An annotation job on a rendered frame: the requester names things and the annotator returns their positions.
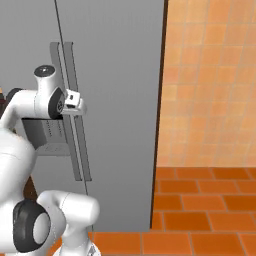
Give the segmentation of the dark grey fridge dispenser panel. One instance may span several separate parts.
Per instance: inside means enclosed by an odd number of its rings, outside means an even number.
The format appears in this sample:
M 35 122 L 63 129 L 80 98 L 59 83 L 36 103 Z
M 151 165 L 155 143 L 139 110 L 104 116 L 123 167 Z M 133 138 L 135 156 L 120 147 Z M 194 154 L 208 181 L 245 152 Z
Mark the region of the dark grey fridge dispenser panel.
M 69 156 L 63 121 L 23 119 L 27 139 L 39 156 Z

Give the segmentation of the plain grey fridge door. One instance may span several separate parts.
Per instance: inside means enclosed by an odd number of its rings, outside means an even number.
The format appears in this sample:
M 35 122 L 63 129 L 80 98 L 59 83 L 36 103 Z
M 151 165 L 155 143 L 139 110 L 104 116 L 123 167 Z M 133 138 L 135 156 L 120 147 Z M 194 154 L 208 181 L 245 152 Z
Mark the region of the plain grey fridge door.
M 145 232 L 152 215 L 167 0 L 57 0 L 71 43 L 97 232 Z

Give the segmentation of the grey fridge door with dispenser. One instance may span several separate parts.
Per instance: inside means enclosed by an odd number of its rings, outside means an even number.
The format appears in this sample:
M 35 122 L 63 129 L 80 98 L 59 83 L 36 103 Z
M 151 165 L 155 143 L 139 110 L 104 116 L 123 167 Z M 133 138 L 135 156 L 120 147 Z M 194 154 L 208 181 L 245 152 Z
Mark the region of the grey fridge door with dispenser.
M 35 90 L 34 70 L 53 65 L 50 43 L 59 43 L 63 72 L 62 39 L 56 0 L 0 0 L 0 88 L 8 94 L 14 88 Z M 27 138 L 22 121 L 15 131 Z M 86 181 L 76 181 L 69 156 L 39 156 L 31 175 L 37 196 L 45 190 L 85 194 Z

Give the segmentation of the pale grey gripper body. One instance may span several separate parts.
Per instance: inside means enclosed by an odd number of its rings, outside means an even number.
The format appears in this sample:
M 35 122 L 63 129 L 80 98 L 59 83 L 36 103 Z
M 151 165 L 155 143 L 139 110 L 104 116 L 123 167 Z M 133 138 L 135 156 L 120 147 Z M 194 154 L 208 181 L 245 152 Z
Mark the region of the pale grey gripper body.
M 63 115 L 71 116 L 83 116 L 86 114 L 87 107 L 83 99 L 80 99 L 77 103 L 67 102 L 62 110 Z

